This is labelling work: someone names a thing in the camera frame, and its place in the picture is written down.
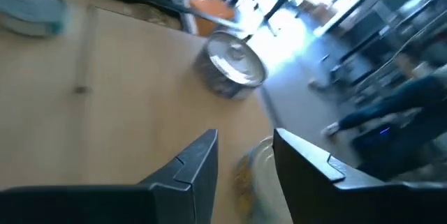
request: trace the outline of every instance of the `round container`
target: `round container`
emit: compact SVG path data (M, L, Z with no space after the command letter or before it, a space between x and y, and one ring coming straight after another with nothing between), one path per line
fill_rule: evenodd
M210 89L230 99L246 98L267 78L258 55L243 40L221 31L208 38L195 68Z
M0 23L27 36L53 36L64 28L64 0L0 0Z
M292 224L274 164L271 137L245 155L235 168L237 208L248 223Z

